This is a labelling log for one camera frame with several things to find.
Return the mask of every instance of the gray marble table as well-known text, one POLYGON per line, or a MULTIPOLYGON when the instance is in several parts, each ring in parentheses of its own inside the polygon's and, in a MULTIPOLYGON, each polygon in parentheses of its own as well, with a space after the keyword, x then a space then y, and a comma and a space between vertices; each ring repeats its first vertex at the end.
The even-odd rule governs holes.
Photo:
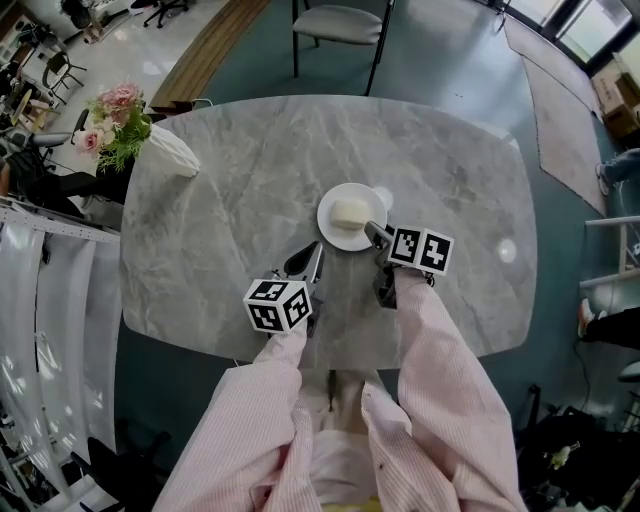
MULTIPOLYGON (((124 318, 142 334, 219 356, 251 360, 264 346, 242 297, 274 262, 322 239, 322 196, 345 182, 394 196, 392 225, 455 238, 449 273, 436 278, 478 355, 520 345, 536 282, 529 182, 508 138, 438 110, 350 96, 264 98, 163 121, 202 162, 195 178, 133 171, 124 209, 124 318)), ((373 249, 327 257, 325 301, 302 367, 395 368, 396 312, 372 291, 373 249)))

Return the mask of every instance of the white floor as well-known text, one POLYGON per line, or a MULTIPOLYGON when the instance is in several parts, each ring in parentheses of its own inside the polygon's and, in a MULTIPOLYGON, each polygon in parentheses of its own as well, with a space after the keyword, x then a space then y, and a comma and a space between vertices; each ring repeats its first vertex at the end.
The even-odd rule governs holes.
MULTIPOLYGON (((71 86, 74 82, 67 80, 72 88, 69 91, 64 87, 58 89, 67 105, 60 102, 57 108, 61 115, 54 116, 45 131, 72 132, 89 99, 123 82, 137 84, 143 89, 144 97, 151 100, 189 44, 226 2, 199 0, 190 6, 188 12, 176 9, 172 18, 165 17, 162 29, 156 28, 153 21, 148 28, 142 26, 153 12, 149 11, 135 17, 116 19, 99 43, 88 45, 82 38, 77 38, 69 46, 69 60, 87 68, 86 72, 72 70, 84 87, 77 85, 74 88, 71 86)), ((55 148, 51 159, 61 164, 56 170, 60 174, 70 172, 62 166, 95 174, 95 161, 87 155, 78 154, 70 141, 55 148)))

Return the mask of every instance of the wooden plank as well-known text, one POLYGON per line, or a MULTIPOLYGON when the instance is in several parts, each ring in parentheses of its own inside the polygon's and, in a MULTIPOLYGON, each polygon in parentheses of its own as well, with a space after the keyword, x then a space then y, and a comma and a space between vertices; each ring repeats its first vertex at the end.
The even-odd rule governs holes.
POLYGON ((191 101, 200 96, 231 48, 268 3, 269 0, 229 0, 189 45, 150 106, 169 107, 174 100, 191 101))

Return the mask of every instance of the white sponge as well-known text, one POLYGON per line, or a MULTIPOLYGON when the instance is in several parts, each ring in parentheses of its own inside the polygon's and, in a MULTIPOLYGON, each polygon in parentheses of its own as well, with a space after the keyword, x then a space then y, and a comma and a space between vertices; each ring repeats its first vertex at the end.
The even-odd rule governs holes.
POLYGON ((337 199, 331 206, 330 220, 337 228, 362 229, 371 220, 371 208, 360 199, 337 199))

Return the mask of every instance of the black and white marker cube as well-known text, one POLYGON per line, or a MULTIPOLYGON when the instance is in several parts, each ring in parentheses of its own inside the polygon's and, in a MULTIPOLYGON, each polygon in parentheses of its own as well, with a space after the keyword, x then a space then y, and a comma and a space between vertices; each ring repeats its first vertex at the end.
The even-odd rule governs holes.
POLYGON ((254 330, 287 333, 311 313, 304 281, 256 279, 243 299, 254 330))
POLYGON ((432 274, 446 275, 453 238, 412 226, 396 229, 388 260, 432 274))

